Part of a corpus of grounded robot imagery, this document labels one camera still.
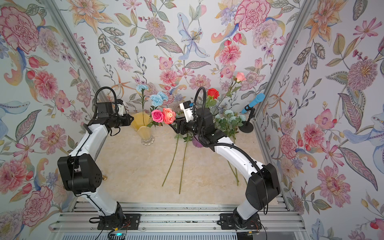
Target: yellow vase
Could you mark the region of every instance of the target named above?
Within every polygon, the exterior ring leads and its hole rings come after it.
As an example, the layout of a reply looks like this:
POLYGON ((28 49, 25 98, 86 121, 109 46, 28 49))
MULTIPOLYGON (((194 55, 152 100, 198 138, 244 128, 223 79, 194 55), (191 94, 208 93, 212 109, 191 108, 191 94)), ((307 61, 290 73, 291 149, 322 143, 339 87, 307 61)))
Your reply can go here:
POLYGON ((143 145, 151 145, 155 138, 151 135, 151 128, 147 127, 149 124, 150 116, 147 113, 135 113, 132 115, 134 120, 131 123, 131 127, 141 137, 141 143, 143 145))

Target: blue microphone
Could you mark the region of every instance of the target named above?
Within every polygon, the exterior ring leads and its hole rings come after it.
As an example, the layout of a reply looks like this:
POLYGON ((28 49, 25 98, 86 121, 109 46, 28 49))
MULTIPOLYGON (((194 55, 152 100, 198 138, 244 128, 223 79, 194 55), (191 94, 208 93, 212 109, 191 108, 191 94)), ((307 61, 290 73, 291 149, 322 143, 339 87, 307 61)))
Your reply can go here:
MULTIPOLYGON (((259 93, 259 94, 257 94, 257 96, 255 97, 255 99, 254 99, 250 104, 248 104, 248 107, 252 108, 252 107, 255 106, 256 104, 261 103, 261 102, 264 100, 264 98, 265 98, 264 93, 259 93)), ((247 110, 245 110, 246 108, 247 108, 247 107, 245 107, 245 108, 241 111, 242 114, 244 114, 244 113, 247 112, 247 110)))

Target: floral wallpaper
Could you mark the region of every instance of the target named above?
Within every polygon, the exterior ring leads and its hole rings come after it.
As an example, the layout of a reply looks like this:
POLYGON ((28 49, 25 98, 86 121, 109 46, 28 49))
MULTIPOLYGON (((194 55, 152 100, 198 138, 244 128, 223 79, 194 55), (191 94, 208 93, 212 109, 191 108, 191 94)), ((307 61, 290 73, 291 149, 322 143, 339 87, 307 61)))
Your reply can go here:
POLYGON ((257 118, 313 240, 384 239, 380 0, 317 0, 257 118))
POLYGON ((300 0, 56 3, 100 85, 131 112, 142 111, 137 84, 149 87, 146 111, 150 95, 162 91, 168 100, 161 107, 178 112, 201 86, 219 91, 219 112, 240 111, 266 88, 300 8, 300 0), (247 79, 236 83, 239 71, 247 79))
POLYGON ((46 239, 74 198, 57 160, 85 133, 93 92, 39 1, 0 11, 0 239, 46 239))

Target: glass vase base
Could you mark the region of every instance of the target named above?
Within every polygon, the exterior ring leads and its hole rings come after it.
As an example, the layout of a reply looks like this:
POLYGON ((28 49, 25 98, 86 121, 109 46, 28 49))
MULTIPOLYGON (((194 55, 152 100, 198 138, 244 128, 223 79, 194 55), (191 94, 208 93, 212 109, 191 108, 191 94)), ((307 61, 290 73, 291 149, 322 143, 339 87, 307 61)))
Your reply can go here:
POLYGON ((151 135, 148 140, 141 139, 141 143, 145 146, 151 145, 155 141, 155 138, 151 135))

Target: microphone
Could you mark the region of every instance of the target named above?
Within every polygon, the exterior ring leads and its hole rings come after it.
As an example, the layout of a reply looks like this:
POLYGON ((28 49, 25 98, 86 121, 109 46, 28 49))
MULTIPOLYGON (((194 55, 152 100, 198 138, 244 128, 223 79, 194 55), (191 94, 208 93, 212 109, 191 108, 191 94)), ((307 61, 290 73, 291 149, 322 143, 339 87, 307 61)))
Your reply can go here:
POLYGON ((255 97, 255 99, 250 103, 248 104, 247 106, 244 107, 244 109, 241 111, 242 114, 246 113, 247 111, 249 111, 250 109, 249 108, 252 108, 253 106, 255 106, 256 104, 258 103, 261 103, 265 98, 265 95, 264 93, 259 93, 257 94, 257 96, 255 97))

